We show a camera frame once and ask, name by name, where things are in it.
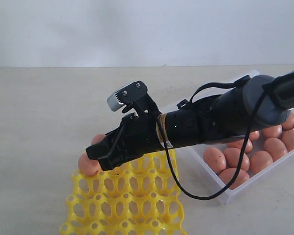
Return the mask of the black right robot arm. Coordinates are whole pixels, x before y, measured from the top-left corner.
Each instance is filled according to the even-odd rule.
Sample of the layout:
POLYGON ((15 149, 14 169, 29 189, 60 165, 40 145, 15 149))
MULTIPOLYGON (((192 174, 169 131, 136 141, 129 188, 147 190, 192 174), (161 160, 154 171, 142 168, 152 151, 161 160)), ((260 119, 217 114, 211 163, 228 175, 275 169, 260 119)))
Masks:
POLYGON ((238 141, 247 132, 282 124, 294 108, 294 71, 201 86, 207 88, 226 92, 185 99, 168 113, 158 110, 141 81, 119 89, 108 103, 113 111, 122 109, 124 117, 118 128, 86 149, 88 157, 112 170, 151 152, 238 141))

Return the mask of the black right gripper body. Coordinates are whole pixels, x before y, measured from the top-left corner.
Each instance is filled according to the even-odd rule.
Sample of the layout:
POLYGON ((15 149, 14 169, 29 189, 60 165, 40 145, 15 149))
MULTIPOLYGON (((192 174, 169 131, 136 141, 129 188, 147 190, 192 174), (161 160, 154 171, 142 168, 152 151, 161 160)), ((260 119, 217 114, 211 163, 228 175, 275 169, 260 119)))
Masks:
POLYGON ((196 115, 177 110, 159 115, 123 117, 113 134, 110 162, 129 162, 144 154, 199 144, 201 130, 196 115))

